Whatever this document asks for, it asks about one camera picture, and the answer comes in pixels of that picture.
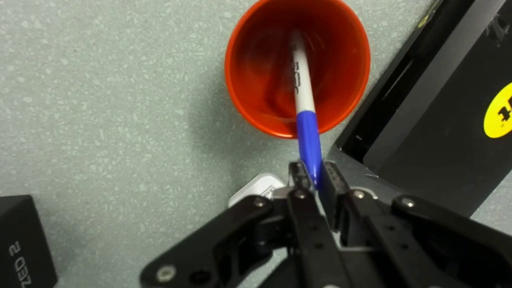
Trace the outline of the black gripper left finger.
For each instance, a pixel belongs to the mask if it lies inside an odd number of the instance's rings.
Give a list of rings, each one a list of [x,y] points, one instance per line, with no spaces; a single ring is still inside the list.
[[[280,248],[288,256],[264,288],[347,288],[309,173],[301,161],[288,171],[291,184],[279,198],[245,197],[152,259],[141,270],[141,288],[237,288]]]

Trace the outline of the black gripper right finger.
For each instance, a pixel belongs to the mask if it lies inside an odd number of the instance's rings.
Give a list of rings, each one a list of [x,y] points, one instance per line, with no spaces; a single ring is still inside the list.
[[[391,201],[322,165],[320,198],[351,267],[370,288],[512,288],[512,238],[429,200]]]

